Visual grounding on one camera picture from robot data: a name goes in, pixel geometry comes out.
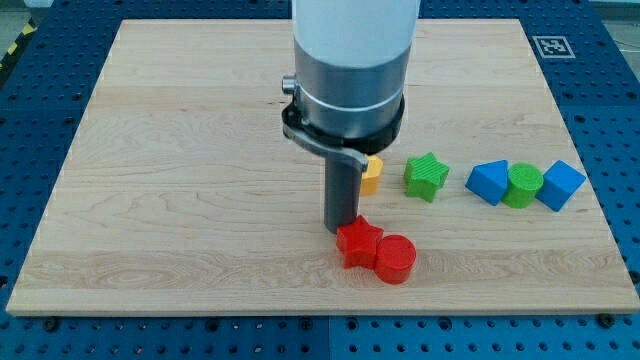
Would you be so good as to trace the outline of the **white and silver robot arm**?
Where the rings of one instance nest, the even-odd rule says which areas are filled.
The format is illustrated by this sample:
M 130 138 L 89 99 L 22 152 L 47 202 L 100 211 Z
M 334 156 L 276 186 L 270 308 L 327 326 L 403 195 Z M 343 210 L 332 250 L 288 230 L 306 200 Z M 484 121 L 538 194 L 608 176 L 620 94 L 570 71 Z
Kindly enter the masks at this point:
M 294 0 L 295 72 L 283 132 L 362 172 L 396 138 L 420 0 Z

